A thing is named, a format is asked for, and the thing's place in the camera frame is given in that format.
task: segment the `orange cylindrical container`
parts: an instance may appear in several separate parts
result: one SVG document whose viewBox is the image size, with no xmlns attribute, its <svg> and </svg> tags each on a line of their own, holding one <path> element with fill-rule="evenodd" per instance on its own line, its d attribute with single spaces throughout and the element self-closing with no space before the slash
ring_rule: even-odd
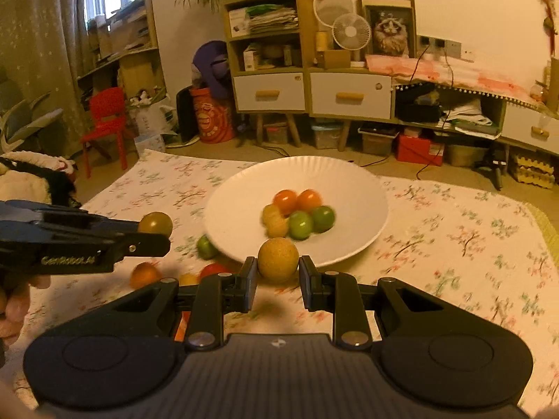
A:
<svg viewBox="0 0 559 419">
<path fill-rule="evenodd" d="M 200 140 L 207 144 L 231 140 L 235 136 L 231 103 L 214 99 L 209 88 L 191 89 L 190 94 L 194 100 Z"/>
</svg>

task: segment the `metal pivot bolt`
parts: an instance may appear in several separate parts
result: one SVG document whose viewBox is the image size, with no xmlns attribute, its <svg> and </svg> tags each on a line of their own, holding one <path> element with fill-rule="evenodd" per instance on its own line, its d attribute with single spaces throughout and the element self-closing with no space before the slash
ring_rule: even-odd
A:
<svg viewBox="0 0 559 419">
<path fill-rule="evenodd" d="M 364 332 L 348 331 L 342 334 L 342 342 L 350 347 L 360 347 L 368 343 L 369 337 Z"/>
<path fill-rule="evenodd" d="M 215 342 L 215 337 L 209 332 L 195 332 L 188 336 L 188 343 L 196 348 L 205 348 Z"/>
</svg>

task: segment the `green tomato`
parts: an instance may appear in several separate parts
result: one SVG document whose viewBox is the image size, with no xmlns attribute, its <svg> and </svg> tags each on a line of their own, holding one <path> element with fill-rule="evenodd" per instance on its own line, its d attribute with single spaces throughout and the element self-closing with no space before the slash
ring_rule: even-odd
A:
<svg viewBox="0 0 559 419">
<path fill-rule="evenodd" d="M 312 210 L 312 222 L 314 224 L 314 231 L 323 233 L 334 226 L 336 221 L 336 213 L 329 206 L 319 206 Z"/>
<path fill-rule="evenodd" d="M 312 219 L 304 211 L 295 211 L 289 217 L 289 234 L 295 240 L 305 240 L 312 233 Z"/>
<path fill-rule="evenodd" d="M 199 257 L 202 260 L 209 260 L 219 253 L 206 235 L 202 235 L 202 237 L 198 240 L 196 248 L 198 249 Z"/>
</svg>

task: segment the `picture frame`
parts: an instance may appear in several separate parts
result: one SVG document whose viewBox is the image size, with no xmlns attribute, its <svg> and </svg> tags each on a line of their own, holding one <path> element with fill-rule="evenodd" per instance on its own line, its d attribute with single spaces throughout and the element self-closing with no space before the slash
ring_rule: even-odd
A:
<svg viewBox="0 0 559 419">
<path fill-rule="evenodd" d="M 357 12 L 371 26 L 368 54 L 415 58 L 415 0 L 357 0 Z"/>
</svg>

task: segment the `cabinet drawer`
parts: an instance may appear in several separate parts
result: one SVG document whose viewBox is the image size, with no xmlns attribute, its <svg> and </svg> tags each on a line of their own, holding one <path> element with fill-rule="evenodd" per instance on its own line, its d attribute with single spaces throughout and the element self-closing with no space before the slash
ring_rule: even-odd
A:
<svg viewBox="0 0 559 419">
<path fill-rule="evenodd" d="M 384 75 L 313 72 L 312 113 L 390 119 L 391 85 Z"/>
<path fill-rule="evenodd" d="M 532 131 L 542 130 L 539 135 Z M 502 136 L 559 154 L 559 120 L 542 113 L 507 103 Z"/>
<path fill-rule="evenodd" d="M 303 74 L 256 74 L 233 78 L 238 111 L 305 111 Z"/>
</svg>

